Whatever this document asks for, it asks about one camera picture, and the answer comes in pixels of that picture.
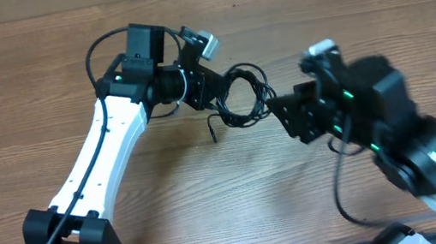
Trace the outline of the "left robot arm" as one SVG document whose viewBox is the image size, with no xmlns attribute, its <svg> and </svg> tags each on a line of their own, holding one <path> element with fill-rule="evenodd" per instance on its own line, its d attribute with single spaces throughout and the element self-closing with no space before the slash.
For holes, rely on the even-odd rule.
<svg viewBox="0 0 436 244">
<path fill-rule="evenodd" d="M 137 140 L 158 104 L 204 110 L 225 89 L 206 68 L 218 49 L 204 31 L 129 24 L 126 49 L 93 78 L 93 121 L 67 181 L 44 211 L 22 225 L 25 244 L 122 244 L 113 228 L 116 197 Z"/>
</svg>

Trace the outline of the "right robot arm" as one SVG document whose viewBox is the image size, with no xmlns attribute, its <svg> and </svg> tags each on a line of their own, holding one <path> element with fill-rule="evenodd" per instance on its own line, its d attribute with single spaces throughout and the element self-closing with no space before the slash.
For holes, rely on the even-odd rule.
<svg viewBox="0 0 436 244">
<path fill-rule="evenodd" d="M 266 103 L 287 133 L 306 144 L 330 134 L 340 158 L 349 144 L 372 151 L 389 182 L 436 214 L 436 117 L 418 112 L 401 71 L 383 56 L 345 63 L 336 45 L 307 52 L 300 68 L 312 79 Z"/>
</svg>

